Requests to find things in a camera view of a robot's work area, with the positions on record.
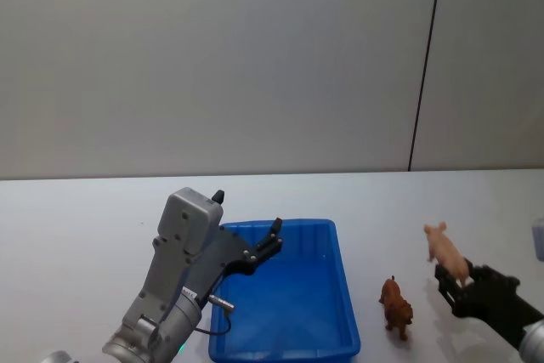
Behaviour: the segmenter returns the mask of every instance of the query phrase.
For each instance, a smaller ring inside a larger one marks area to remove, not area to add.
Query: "cable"
[[[230,328],[232,327],[232,322],[230,321],[229,314],[227,314],[226,312],[224,312],[224,318],[227,320],[227,328],[224,331],[210,332],[210,331],[207,331],[205,329],[201,329],[200,327],[196,327],[195,330],[197,332],[204,333],[205,335],[208,335],[208,336],[223,336],[223,335],[226,335],[227,333],[229,333]]]

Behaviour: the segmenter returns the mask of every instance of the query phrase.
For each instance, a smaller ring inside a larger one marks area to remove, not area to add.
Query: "gray wall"
[[[412,168],[544,166],[541,0],[438,0]],[[0,0],[0,179],[406,170],[433,0]]]
[[[433,0],[0,0],[0,178],[405,169]]]

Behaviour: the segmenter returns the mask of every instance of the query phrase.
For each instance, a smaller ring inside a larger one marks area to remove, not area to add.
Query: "animal figurine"
[[[385,328],[391,331],[394,327],[398,327],[400,340],[408,339],[406,325],[411,325],[414,313],[411,305],[400,295],[400,288],[394,280],[394,275],[391,275],[391,279],[383,284],[379,302],[383,303],[385,319],[388,322]]]
[[[428,224],[423,227],[428,240],[428,262],[430,263],[436,258],[451,276],[461,282],[461,287],[465,287],[465,280],[468,278],[468,264],[444,234],[446,227],[445,222],[441,222],[438,227]]]

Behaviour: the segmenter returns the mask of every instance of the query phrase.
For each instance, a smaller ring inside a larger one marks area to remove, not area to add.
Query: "blue bin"
[[[251,244],[272,221],[225,224]],[[344,362],[360,351],[336,227],[330,220],[284,220],[281,252],[251,276],[232,275],[216,295],[235,304],[232,329],[210,337],[210,358],[223,362]],[[226,327],[214,306],[211,329]]]

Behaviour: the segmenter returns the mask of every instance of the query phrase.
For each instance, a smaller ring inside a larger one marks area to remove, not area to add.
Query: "table surface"
[[[345,173],[0,182],[2,362],[32,363],[65,349],[99,353],[141,288],[169,194],[224,189],[224,222],[329,218],[337,225],[361,337],[358,362],[520,361],[484,323],[459,320],[426,261],[425,223],[447,233],[474,264],[521,280],[544,310],[544,263],[530,232],[544,216],[544,170]],[[378,303],[395,275],[414,309],[409,342],[384,329]],[[210,309],[201,326],[208,326]],[[209,361],[194,333],[175,362]]]

